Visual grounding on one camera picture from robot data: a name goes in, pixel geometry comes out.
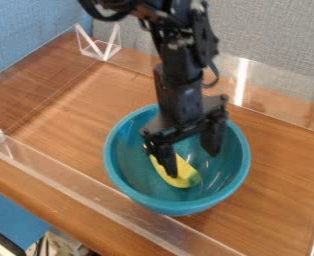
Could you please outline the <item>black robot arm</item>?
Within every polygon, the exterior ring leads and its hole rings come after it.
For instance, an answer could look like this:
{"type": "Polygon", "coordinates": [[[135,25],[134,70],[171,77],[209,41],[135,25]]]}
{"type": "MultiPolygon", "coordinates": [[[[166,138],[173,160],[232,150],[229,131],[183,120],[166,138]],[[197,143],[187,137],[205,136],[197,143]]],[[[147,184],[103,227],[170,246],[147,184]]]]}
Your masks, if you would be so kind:
{"type": "Polygon", "coordinates": [[[228,119],[224,94],[205,96],[202,69],[213,68],[218,38],[213,34],[205,0],[77,0],[87,15],[117,22],[131,15],[150,33],[161,62],[154,66],[158,113],[141,129],[147,155],[165,174],[178,176],[173,145],[193,135],[214,156],[221,149],[228,119]]]}

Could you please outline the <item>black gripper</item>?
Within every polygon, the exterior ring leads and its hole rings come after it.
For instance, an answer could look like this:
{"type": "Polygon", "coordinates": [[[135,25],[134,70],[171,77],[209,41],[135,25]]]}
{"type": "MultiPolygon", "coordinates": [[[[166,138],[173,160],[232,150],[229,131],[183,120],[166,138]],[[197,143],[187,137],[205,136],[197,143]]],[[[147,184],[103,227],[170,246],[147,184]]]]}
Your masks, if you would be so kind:
{"type": "Polygon", "coordinates": [[[183,80],[182,73],[166,73],[158,64],[153,69],[158,113],[141,128],[146,149],[163,168],[165,174],[177,177],[173,145],[197,135],[205,152],[214,157],[222,145],[228,119],[228,96],[202,95],[202,73],[183,80]]]}

